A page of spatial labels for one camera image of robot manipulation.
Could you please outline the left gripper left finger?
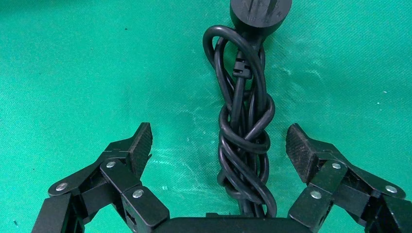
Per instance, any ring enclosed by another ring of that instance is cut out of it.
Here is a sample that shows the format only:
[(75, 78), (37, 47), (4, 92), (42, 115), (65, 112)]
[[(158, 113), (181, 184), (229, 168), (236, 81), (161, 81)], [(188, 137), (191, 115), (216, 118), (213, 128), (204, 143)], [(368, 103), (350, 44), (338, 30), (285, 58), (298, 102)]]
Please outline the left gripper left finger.
[(133, 136), (111, 142), (94, 163), (51, 185), (32, 231), (83, 233), (111, 205), (132, 232), (154, 232), (170, 213), (141, 181), (152, 143), (150, 124), (141, 123)]

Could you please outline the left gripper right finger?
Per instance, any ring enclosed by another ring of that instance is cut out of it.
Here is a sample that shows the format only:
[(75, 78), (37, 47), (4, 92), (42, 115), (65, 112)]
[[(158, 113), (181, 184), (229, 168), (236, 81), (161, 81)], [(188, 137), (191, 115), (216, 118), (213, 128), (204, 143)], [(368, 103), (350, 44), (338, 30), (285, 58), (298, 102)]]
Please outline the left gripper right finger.
[(399, 186), (365, 171), (333, 145), (310, 138), (296, 123), (286, 134), (286, 153), (306, 188), (288, 218), (316, 233), (333, 206), (344, 209), (367, 233), (409, 233), (412, 203)]

